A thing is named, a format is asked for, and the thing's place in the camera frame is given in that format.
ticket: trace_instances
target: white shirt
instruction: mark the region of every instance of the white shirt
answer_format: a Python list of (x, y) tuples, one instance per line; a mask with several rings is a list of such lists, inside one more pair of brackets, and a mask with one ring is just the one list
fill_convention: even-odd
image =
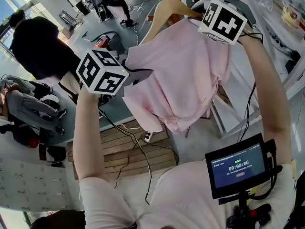
[[(252, 209), (265, 203), (272, 207), (271, 220), (264, 228), (282, 229), (293, 206), (293, 177), (290, 164), (283, 165), (270, 195), (250, 204)], [(150, 206), (135, 217), (122, 194), (100, 178), (85, 178), (80, 183), (85, 208), (86, 229), (126, 229), (135, 221), (138, 228), (161, 229), (225, 229), (226, 219), (232, 215), (234, 201), (218, 205), (212, 199), (209, 174), (205, 162), (179, 165), (158, 180)], [(257, 195), (270, 188), (263, 183)]]

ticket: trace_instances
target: small display monitor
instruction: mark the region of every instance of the small display monitor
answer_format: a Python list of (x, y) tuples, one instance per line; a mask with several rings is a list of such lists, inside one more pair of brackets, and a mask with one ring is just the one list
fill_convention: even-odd
[(212, 197), (245, 191), (269, 179), (267, 152), (261, 134), (205, 155)]

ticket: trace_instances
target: pink shirt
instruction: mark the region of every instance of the pink shirt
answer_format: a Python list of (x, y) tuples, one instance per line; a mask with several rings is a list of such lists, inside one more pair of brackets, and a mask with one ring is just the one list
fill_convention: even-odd
[(185, 130), (208, 109), (230, 75), (230, 47), (199, 33), (189, 19), (129, 49), (125, 65), (152, 69), (146, 80), (124, 88), (123, 100), (142, 128), (160, 132)]

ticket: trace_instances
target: forearm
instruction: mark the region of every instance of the forearm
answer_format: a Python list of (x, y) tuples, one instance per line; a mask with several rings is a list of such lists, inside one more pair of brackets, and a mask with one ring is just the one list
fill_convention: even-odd
[(248, 36), (239, 40), (244, 46), (253, 70), (264, 139), (275, 140), (279, 164), (290, 163), (290, 115), (283, 84), (261, 42)]
[(76, 106), (73, 159), (79, 180), (104, 176), (98, 98), (83, 87)]

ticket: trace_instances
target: wooden hanger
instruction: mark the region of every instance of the wooden hanger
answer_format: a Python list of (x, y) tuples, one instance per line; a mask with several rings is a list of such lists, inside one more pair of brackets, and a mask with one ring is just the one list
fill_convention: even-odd
[(140, 44), (152, 40), (172, 14), (180, 14), (198, 18), (202, 17), (201, 13), (191, 10), (180, 0), (162, 0), (154, 12), (152, 26)]

